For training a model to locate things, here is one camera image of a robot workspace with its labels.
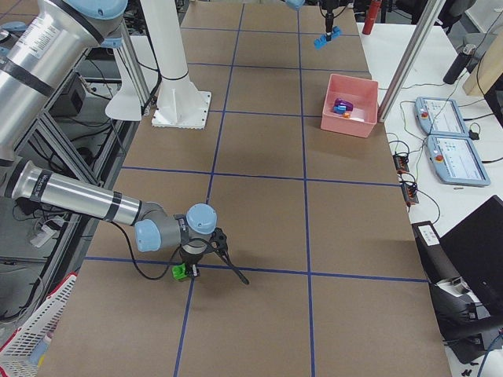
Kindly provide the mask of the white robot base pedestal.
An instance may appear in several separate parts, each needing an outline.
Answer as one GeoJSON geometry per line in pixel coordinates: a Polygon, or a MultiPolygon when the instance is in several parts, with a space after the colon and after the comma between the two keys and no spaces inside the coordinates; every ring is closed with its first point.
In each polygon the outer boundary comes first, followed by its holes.
{"type": "Polygon", "coordinates": [[[200,91],[189,77],[174,1],[141,1],[148,36],[130,36],[120,25],[121,47],[114,58],[121,87],[109,101],[111,119],[140,121],[154,107],[152,125],[203,129],[211,93],[200,91]]]}

